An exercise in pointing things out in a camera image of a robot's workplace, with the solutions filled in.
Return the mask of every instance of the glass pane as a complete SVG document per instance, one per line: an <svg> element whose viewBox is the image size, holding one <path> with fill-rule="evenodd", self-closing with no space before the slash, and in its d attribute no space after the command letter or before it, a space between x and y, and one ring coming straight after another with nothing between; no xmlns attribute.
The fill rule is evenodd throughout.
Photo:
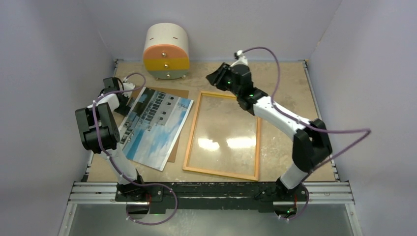
<svg viewBox="0 0 417 236"><path fill-rule="evenodd" d="M189 167L254 175L255 146L256 117L233 99L202 97Z"/></svg>

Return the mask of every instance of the printed photograph of building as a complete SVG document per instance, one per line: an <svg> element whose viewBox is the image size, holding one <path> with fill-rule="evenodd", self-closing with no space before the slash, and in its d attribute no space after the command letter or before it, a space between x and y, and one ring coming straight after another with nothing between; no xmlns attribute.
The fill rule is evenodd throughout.
<svg viewBox="0 0 417 236"><path fill-rule="evenodd" d="M144 88L120 131L127 159L162 171L192 100Z"/></svg>

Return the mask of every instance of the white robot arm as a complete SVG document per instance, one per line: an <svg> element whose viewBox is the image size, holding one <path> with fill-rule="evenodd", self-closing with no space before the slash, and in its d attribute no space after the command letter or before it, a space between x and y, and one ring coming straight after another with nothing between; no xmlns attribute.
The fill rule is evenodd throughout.
<svg viewBox="0 0 417 236"><path fill-rule="evenodd" d="M315 166L324 161L332 148L327 133L319 133L302 125L310 124L319 129L326 129L323 121L298 116L282 107L264 91L253 87L248 61L243 51L235 53L237 61L228 65L223 63L215 72L206 76L211 85L223 91L232 92L240 107L254 116L261 117L284 132L293 141L293 164L276 181L277 187L283 192L291 192Z"/></svg>
<svg viewBox="0 0 417 236"><path fill-rule="evenodd" d="M104 79L104 86L106 88L103 90L103 93L120 90L118 79L116 78ZM125 90L130 90L135 88L135 86L132 83L125 82L123 83L123 88L125 88ZM98 145L97 133L93 126L94 120L92 119L92 104L86 108L78 109L75 112L80 138L84 148L92 150L94 153L99 153L100 156L109 162L110 167L118 177L119 191L128 191L128 188L125 188L124 186L128 186L130 182L118 173L115 166L117 166L119 171L121 171L127 178L134 179L137 183L143 183L143 180L136 168L129 162L123 153L122 146L119 143L119 130L112 115L112 112L114 111L119 112L122 115L127 114L130 108L127 107L126 104L131 94L132 92L110 94L102 98L96 104L100 122L100 136L102 144L112 156L114 165L110 163L110 158L101 151Z"/></svg>

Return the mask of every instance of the wooden picture frame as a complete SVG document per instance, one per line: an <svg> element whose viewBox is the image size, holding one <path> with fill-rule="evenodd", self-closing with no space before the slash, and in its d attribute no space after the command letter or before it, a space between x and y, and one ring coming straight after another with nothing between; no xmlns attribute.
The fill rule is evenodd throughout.
<svg viewBox="0 0 417 236"><path fill-rule="evenodd" d="M218 97L218 98L224 98L224 99L232 99L236 100L236 97L233 95L225 95L217 92L210 92L210 91L201 91L197 103L196 103L196 111L194 113L193 122L191 124L191 131L190 131L190 137L188 139L188 145L187 150L185 152L185 159L184 159L184 165L182 167L185 171L192 171L192 172L198 172L198 173L204 173L204 174L210 174L210 175L216 175L216 176L225 176L225 177L232 177L232 178L239 178L239 179L247 179L252 181L258 181L259 180L259 151L260 151L260 142L261 142L261 118L256 118L256 145L255 145L255 164L254 164L254 174L253 175L245 175L245 174L238 174L238 173L230 173L230 172L223 172L223 171L215 171L215 170L208 170L208 169L202 169L202 168L196 168L196 167L190 167L188 166L190 161L190 154L191 154L191 147L193 144L194 139L194 131L196 128L197 118L200 111L200 104L201 99L203 96L209 96L209 97Z"/></svg>

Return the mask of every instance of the gray wall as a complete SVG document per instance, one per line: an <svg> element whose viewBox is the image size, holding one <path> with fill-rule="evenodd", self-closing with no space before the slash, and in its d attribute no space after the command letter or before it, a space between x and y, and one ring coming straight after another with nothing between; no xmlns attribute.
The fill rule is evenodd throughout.
<svg viewBox="0 0 417 236"><path fill-rule="evenodd" d="M115 58L142 59L148 28L171 22L188 33L190 58L233 58L266 46L280 59L311 56L341 0L85 0ZM265 52L251 59L269 59Z"/></svg>
<svg viewBox="0 0 417 236"><path fill-rule="evenodd" d="M336 160L366 236L417 235L416 12L415 0L344 0L309 65L328 128L373 130Z"/></svg>
<svg viewBox="0 0 417 236"><path fill-rule="evenodd" d="M80 0L0 3L1 235L57 235L83 150L74 111L112 74Z"/></svg>

